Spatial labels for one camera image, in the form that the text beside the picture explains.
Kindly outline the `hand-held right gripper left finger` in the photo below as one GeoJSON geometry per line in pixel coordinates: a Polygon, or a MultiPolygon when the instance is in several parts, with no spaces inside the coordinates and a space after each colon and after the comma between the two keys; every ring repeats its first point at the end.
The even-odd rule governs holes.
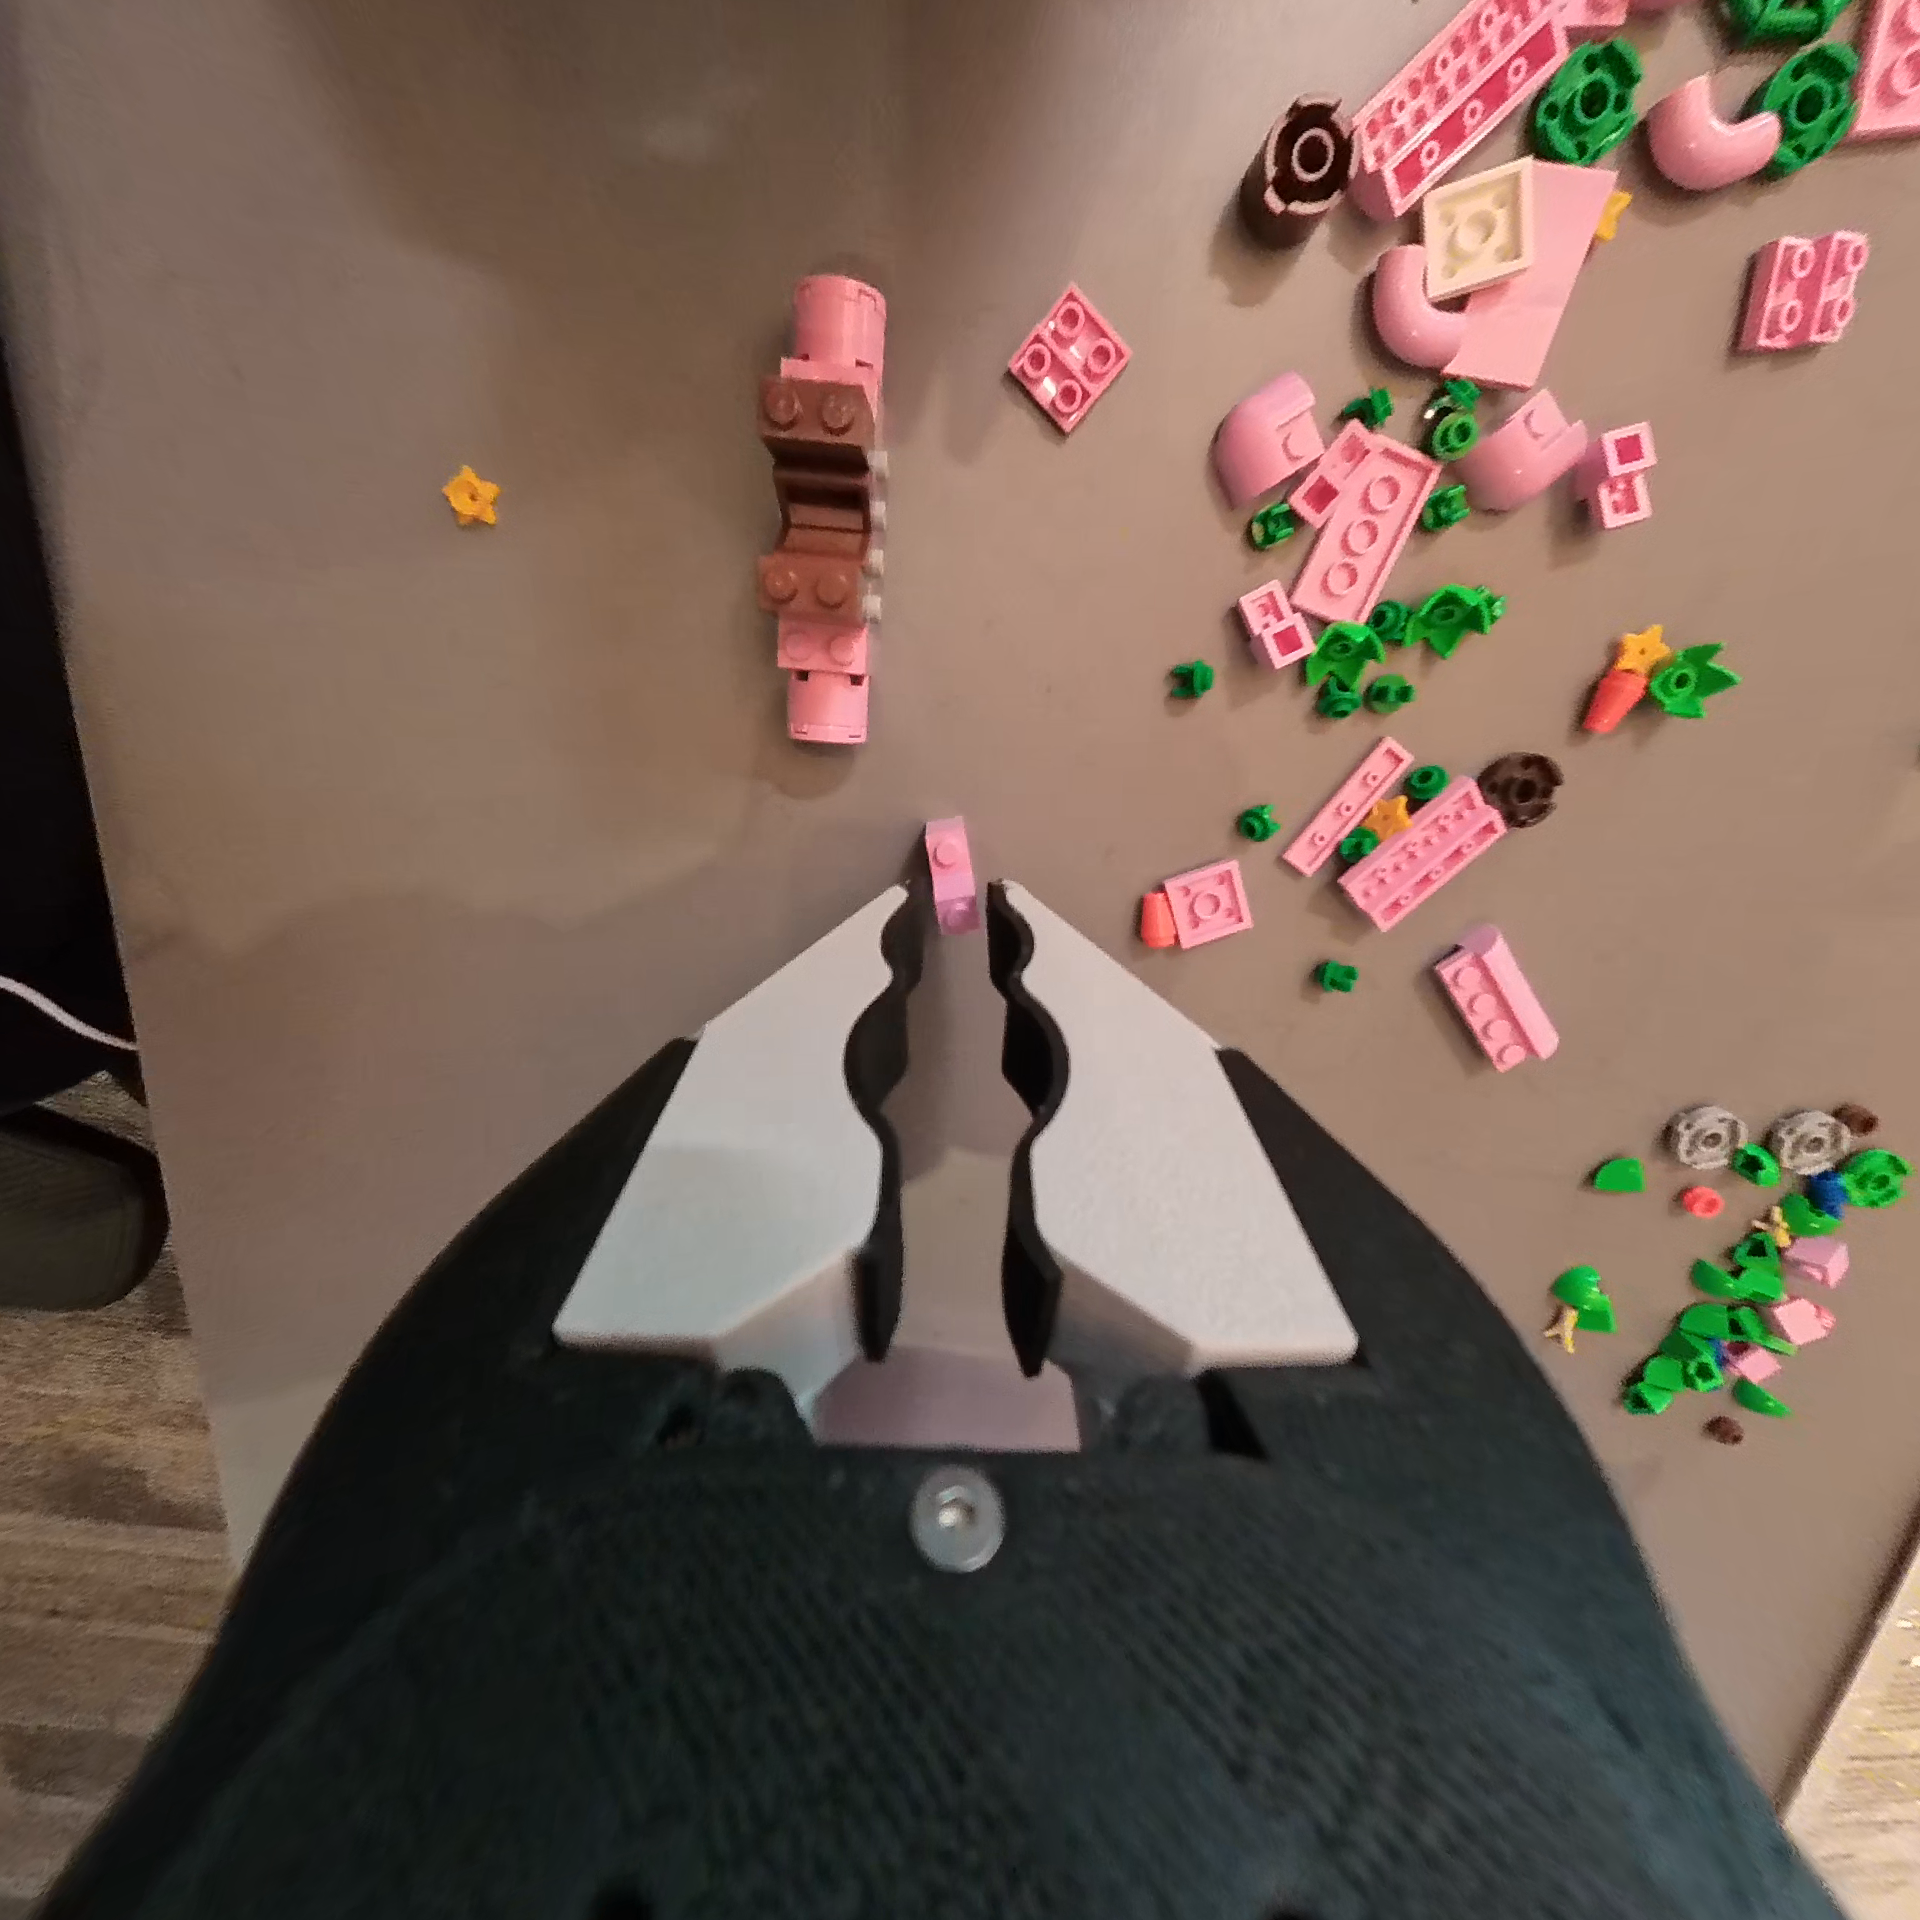
{"type": "Polygon", "coordinates": [[[777,1375],[812,1420],[882,1360],[906,1292],[887,1115],[922,982],[922,887],[891,884],[691,1042],[555,1318],[572,1348],[777,1375]]]}

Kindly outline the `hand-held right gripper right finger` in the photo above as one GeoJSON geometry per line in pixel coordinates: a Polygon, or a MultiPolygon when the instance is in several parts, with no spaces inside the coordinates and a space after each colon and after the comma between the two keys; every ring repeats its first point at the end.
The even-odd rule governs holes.
{"type": "Polygon", "coordinates": [[[963,1448],[1255,1448],[1233,1372],[1338,1366],[1354,1320],[1198,1021],[1027,887],[988,899],[999,1069],[1030,1123],[999,1298],[1023,1383],[950,1378],[963,1448]]]}

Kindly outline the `pink and brown toy assembly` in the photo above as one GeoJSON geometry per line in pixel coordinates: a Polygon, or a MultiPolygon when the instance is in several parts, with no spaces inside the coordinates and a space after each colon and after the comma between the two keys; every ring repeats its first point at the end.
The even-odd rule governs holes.
{"type": "Polygon", "coordinates": [[[790,350],[756,390],[779,515],[756,559],[756,605],[776,621],[787,733],[809,748],[858,748],[872,726],[886,323],[886,296],[865,278],[802,277],[790,350]]]}

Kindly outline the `pink square toy plate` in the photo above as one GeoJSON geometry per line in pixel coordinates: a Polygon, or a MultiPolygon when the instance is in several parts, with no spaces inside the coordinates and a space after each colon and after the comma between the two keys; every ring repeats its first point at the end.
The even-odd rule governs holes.
{"type": "Polygon", "coordinates": [[[1255,914],[1235,856],[1170,875],[1162,884],[1174,938],[1185,950],[1252,928],[1255,914]]]}

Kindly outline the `pink rounded top brick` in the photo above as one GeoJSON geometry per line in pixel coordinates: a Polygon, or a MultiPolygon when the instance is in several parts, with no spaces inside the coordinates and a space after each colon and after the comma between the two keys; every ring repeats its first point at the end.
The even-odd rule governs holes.
{"type": "Polygon", "coordinates": [[[1492,1067],[1512,1071],[1554,1056],[1556,1028],[1499,925],[1463,931],[1431,971],[1492,1067]]]}

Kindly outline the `pink thin strip plate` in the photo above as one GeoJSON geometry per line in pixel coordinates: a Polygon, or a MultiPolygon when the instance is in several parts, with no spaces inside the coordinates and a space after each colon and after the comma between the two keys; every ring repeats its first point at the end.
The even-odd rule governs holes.
{"type": "Polygon", "coordinates": [[[1314,811],[1281,855],[1298,875],[1314,875],[1338,852],[1338,846],[1360,828],[1378,799],[1390,799],[1412,755],[1393,736],[1383,736],[1342,779],[1324,807],[1314,811]]]}

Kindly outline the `pile of mixed tiny pieces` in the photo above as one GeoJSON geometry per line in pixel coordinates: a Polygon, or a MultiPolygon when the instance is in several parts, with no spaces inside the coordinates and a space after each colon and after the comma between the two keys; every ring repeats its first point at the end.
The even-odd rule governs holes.
{"type": "Polygon", "coordinates": [[[1686,1298],[1626,1365],[1617,1405],[1641,1421],[1696,1418],[1706,1440],[1732,1448],[1754,1423],[1793,1418],[1784,1384],[1798,1358],[1838,1328],[1834,1300],[1854,1270],[1844,1229],[1916,1198],[1916,1158],[1859,1099],[1766,1124],[1694,1102],[1660,1144],[1687,1173],[1672,1212],[1728,1240],[1692,1259],[1686,1298]]]}

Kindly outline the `scattered small green toy pieces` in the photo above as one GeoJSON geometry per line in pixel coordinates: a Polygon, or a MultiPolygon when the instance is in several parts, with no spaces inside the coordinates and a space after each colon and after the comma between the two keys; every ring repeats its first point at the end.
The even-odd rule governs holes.
{"type": "MultiPolygon", "coordinates": [[[[1480,392],[1475,384],[1452,380],[1425,415],[1425,437],[1411,446],[1440,462],[1448,471],[1480,439],[1478,405],[1480,392]]],[[[1385,434],[1390,412],[1390,397],[1383,390],[1370,390],[1342,412],[1339,427],[1358,419],[1385,434]]],[[[1314,535],[1314,528],[1302,522],[1296,509],[1289,507],[1292,493],[1265,506],[1249,519],[1246,538],[1252,548],[1270,551],[1286,538],[1302,533],[1314,535]]],[[[1465,490],[1446,487],[1440,480],[1411,535],[1448,530],[1465,512],[1465,490]]],[[[1408,709],[1417,698],[1411,677],[1387,667],[1387,653],[1396,648],[1426,648],[1434,659],[1449,659],[1465,638],[1487,636],[1499,621],[1505,598],[1483,586],[1446,583],[1412,604],[1383,589],[1383,598],[1378,598],[1374,612],[1363,623],[1324,621],[1307,612],[1303,615],[1313,626],[1318,645],[1306,662],[1292,667],[1302,669],[1303,684],[1313,694],[1314,714],[1327,719],[1356,717],[1360,714],[1387,717],[1408,709]]],[[[1412,762],[1396,792],[1408,792],[1412,815],[1431,799],[1438,799],[1459,776],[1438,763],[1412,762]]],[[[1338,861],[1347,870],[1376,848],[1374,836],[1358,828],[1338,846],[1338,852],[1327,863],[1338,861]]]]}

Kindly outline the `dark round object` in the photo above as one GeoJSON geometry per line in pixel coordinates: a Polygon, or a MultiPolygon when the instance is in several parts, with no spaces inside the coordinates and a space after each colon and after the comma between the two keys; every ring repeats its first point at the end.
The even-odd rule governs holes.
{"type": "Polygon", "coordinates": [[[156,1154],[27,1109],[2,1118],[2,1307],[94,1312],[152,1276],[169,1234],[156,1154]]]}

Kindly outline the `pink long studded plate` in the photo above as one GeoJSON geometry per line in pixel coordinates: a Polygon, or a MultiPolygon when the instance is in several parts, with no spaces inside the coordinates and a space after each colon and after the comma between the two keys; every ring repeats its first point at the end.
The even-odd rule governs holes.
{"type": "Polygon", "coordinates": [[[1287,500],[1314,528],[1289,594],[1296,610],[1363,623],[1442,476],[1426,453],[1347,421],[1287,500]]]}

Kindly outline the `pink dome toy brick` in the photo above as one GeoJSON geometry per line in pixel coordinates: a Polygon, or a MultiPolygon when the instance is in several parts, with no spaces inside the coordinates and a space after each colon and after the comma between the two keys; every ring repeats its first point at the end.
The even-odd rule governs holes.
{"type": "Polygon", "coordinates": [[[1324,453],[1313,387],[1302,372],[1287,370],[1218,421],[1210,459],[1228,506],[1246,509],[1313,469],[1324,453]]]}

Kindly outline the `pink curved toy brick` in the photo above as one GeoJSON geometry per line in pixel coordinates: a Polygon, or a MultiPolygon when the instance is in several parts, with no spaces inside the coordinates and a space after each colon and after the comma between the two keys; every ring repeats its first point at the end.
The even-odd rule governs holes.
{"type": "Polygon", "coordinates": [[[1456,462],[1456,480],[1475,515],[1514,512],[1568,476],[1588,443],[1588,427],[1567,415],[1550,389],[1539,389],[1499,426],[1480,431],[1456,462]]]}

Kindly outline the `person's black clothing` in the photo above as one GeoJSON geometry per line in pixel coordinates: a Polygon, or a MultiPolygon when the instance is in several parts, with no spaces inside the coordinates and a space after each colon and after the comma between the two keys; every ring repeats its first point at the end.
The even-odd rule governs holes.
{"type": "Polygon", "coordinates": [[[2,374],[2,1102],[96,1075],[145,1099],[12,378],[2,374]]]}

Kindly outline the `pink notched toy plate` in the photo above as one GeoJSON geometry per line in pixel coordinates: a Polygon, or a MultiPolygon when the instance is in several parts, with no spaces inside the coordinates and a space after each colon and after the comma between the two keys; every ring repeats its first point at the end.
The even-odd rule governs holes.
{"type": "Polygon", "coordinates": [[[1006,372],[1056,431],[1071,437],[1130,362],[1131,347],[1083,288],[1071,282],[1046,319],[1027,333],[1006,372]]]}

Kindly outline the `pink curved tube piece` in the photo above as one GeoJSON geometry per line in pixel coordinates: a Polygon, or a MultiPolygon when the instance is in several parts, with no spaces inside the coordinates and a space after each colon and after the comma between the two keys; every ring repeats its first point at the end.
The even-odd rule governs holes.
{"type": "Polygon", "coordinates": [[[1480,380],[1459,364],[1472,331],[1475,296],[1434,302],[1426,294],[1425,247],[1383,252],[1371,277],[1371,317],[1382,347],[1407,367],[1480,380]]]}
{"type": "Polygon", "coordinates": [[[1694,76],[1667,92],[1644,116],[1649,156],[1668,186],[1715,191],[1760,176],[1784,144],[1784,116],[1769,107],[1728,116],[1715,78],[1694,76]]]}

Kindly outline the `pink large flat tile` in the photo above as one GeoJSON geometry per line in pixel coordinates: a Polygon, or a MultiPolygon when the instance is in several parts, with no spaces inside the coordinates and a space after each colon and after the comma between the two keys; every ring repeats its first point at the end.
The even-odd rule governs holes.
{"type": "Polygon", "coordinates": [[[1462,346],[1446,367],[1483,389],[1529,390],[1542,381],[1601,215],[1617,191],[1609,167],[1545,159],[1532,167],[1529,266],[1468,300],[1462,346]]]}

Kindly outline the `white square toy tile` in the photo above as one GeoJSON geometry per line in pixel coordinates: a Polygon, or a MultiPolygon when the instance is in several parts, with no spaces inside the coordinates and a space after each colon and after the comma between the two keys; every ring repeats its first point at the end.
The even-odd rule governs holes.
{"type": "Polygon", "coordinates": [[[1425,195],[1425,294],[1434,303],[1470,296],[1508,282],[1534,263],[1534,158],[1475,176],[1449,178],[1425,195]]]}

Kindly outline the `brown round toy brick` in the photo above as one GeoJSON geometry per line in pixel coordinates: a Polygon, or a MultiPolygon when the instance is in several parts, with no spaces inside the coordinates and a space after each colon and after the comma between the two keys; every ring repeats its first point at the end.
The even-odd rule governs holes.
{"type": "Polygon", "coordinates": [[[1239,220],[1265,250],[1298,247],[1354,181],[1354,122],[1342,100],[1306,93],[1265,132],[1239,181],[1239,220]]]}

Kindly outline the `pink studded toy plate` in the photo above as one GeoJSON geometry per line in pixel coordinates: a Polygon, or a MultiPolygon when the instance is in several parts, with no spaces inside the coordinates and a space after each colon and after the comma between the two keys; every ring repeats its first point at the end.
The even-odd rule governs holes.
{"type": "Polygon", "coordinates": [[[1863,231],[1786,234],[1751,261],[1740,352],[1798,352],[1836,346],[1852,327],[1859,278],[1871,259],[1863,231]]]}
{"type": "Polygon", "coordinates": [[[1844,139],[1918,136],[1918,3],[1863,4],[1857,53],[1857,122],[1844,139]]]}

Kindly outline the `pink long hollow toy brick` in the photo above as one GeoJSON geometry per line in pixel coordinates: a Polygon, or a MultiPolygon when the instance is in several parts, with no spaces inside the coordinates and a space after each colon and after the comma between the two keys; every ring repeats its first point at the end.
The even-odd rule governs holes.
{"type": "Polygon", "coordinates": [[[1354,116],[1351,197],[1399,220],[1568,60],[1556,3],[1475,3],[1354,116]]]}

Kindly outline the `green round toy plate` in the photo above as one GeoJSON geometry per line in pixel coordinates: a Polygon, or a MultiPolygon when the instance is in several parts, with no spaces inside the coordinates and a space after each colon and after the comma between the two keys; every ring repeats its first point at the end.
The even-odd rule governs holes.
{"type": "Polygon", "coordinates": [[[1750,116],[1771,112],[1782,122],[1779,147],[1762,167],[1766,178],[1798,173],[1842,144],[1859,115],[1857,74],[1857,47],[1825,38],[1793,55],[1750,95],[1750,116]]]}
{"type": "Polygon", "coordinates": [[[1631,38],[1580,44],[1532,107],[1534,156],[1577,167],[1603,159],[1640,123],[1641,79],[1641,55],[1631,38]]]}

